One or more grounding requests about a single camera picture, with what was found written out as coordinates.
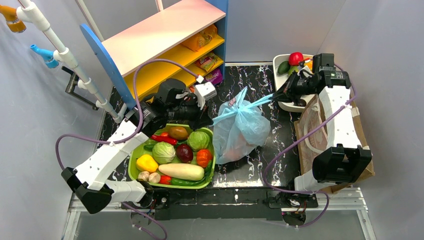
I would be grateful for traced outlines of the light blue plastic bag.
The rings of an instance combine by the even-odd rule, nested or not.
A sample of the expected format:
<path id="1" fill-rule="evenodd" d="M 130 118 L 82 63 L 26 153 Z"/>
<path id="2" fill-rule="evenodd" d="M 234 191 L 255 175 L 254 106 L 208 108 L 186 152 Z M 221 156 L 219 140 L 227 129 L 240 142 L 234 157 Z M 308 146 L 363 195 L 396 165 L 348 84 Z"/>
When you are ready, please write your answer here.
<path id="1" fill-rule="evenodd" d="M 271 102 L 273 95 L 268 94 L 249 102 L 245 100 L 247 91 L 248 88 L 245 87 L 235 97 L 223 103 L 218 116 L 213 119 L 212 145 L 217 165 L 231 163 L 223 160 L 223 153 L 231 142 L 243 138 L 253 145 L 253 151 L 266 143 L 271 131 L 271 123 L 262 115 L 259 106 Z"/>

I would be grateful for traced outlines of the orange snack bag top shelf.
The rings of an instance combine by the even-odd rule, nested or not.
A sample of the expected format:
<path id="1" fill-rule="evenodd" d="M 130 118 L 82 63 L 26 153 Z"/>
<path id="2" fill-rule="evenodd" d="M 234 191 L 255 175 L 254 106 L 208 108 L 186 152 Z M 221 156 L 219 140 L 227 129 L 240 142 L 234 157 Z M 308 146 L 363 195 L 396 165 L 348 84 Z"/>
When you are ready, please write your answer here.
<path id="1" fill-rule="evenodd" d="M 181 43 L 191 51 L 197 52 L 207 45 L 218 34 L 218 28 L 212 24 Z"/>

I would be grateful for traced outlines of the large orange pumpkin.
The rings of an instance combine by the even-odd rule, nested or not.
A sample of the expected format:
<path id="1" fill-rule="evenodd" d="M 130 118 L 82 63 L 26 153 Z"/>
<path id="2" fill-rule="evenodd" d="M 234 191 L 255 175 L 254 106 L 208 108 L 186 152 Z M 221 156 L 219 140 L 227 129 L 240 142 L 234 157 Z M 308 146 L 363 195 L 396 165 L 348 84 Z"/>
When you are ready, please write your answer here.
<path id="1" fill-rule="evenodd" d="M 224 151 L 222 158 L 225 163 L 235 162 L 242 159 L 252 151 L 253 145 L 247 143 L 244 138 L 231 142 Z"/>

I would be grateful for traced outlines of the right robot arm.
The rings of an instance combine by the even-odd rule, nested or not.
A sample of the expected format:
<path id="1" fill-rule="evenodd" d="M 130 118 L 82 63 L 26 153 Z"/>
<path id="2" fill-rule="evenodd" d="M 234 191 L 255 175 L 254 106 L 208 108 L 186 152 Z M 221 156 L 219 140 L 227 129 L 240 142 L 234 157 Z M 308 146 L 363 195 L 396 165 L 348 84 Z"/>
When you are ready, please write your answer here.
<path id="1" fill-rule="evenodd" d="M 349 74 L 336 68 L 332 53 L 314 55 L 312 61 L 312 71 L 292 73 L 272 95 L 272 100 L 293 104 L 300 104 L 302 96 L 316 95 L 325 116 L 323 123 L 298 140 L 301 143 L 326 128 L 326 148 L 313 159 L 311 170 L 294 179 L 294 190 L 302 194 L 354 183 L 372 160 L 372 152 L 361 144 L 355 130 L 352 102 L 356 96 Z"/>

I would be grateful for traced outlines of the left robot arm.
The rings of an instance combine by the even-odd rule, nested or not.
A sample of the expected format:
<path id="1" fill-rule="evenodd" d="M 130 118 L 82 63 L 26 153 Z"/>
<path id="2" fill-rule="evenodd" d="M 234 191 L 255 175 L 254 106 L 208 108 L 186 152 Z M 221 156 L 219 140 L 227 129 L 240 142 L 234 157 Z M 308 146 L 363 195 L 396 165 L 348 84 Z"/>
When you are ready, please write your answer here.
<path id="1" fill-rule="evenodd" d="M 206 100 L 216 94 L 210 82 L 195 85 L 191 93 L 182 81 L 165 80 L 152 96 L 152 103 L 137 100 L 134 113 L 116 132 L 102 141 L 102 146 L 82 164 L 64 168 L 62 178 L 90 214 L 102 211 L 111 203 L 141 202 L 151 190 L 150 185 L 138 180 L 110 181 L 112 171 L 170 120 L 187 121 L 192 130 L 211 125 Z"/>

